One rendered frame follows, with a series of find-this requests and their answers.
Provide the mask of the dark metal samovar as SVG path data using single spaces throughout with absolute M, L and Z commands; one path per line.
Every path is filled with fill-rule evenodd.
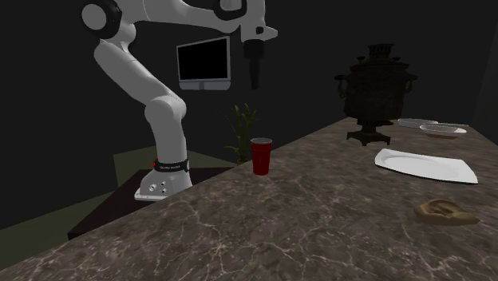
M 362 128 L 348 132 L 346 138 L 366 146 L 372 142 L 390 143 L 390 137 L 377 128 L 390 125 L 401 116 L 405 95 L 413 89 L 418 76 L 408 72 L 409 65 L 391 57 L 391 44 L 369 46 L 369 56 L 360 56 L 347 75 L 334 77 L 338 93 L 345 100 L 344 113 Z

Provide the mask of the wall monitor with grey frame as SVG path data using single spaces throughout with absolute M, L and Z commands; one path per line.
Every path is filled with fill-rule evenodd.
M 231 51 L 228 36 L 176 47 L 182 90 L 228 90 L 231 87 Z

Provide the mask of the tan ear-shaped object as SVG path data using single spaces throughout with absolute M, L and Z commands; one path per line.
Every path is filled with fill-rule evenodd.
M 466 212 L 451 200 L 434 199 L 417 205 L 413 212 L 426 224 L 442 226 L 465 226 L 478 224 L 480 219 Z

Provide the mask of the white shallow dish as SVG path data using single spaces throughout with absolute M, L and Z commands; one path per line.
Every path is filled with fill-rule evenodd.
M 431 121 L 416 118 L 401 118 L 397 120 L 401 127 L 419 129 L 421 125 L 437 125 L 438 121 Z

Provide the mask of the white bowl with red base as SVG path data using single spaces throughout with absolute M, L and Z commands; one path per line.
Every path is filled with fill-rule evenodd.
M 420 130 L 428 137 L 457 139 L 467 133 L 465 129 L 445 125 L 421 125 Z

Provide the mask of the white square plate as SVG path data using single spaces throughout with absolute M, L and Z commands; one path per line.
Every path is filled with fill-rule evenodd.
M 375 156 L 374 163 L 379 167 L 411 176 L 464 184 L 478 184 L 475 172 L 460 159 L 426 156 L 383 148 Z

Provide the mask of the red plastic cup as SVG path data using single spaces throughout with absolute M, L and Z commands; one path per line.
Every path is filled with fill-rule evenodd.
M 257 137 L 251 139 L 253 173 L 265 176 L 269 172 L 272 139 Z

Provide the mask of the green potted plant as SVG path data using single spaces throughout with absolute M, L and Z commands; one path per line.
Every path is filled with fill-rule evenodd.
M 257 121 L 256 110 L 251 111 L 248 104 L 245 103 L 244 107 L 241 109 L 238 105 L 233 105 L 230 110 L 235 115 L 235 123 L 232 123 L 226 114 L 220 112 L 228 121 L 235 138 L 237 140 L 238 146 L 224 146 L 224 148 L 232 149 L 233 152 L 238 156 L 237 165 L 241 165 L 248 162 L 248 154 L 251 144 L 251 130 L 253 129 L 254 123 Z

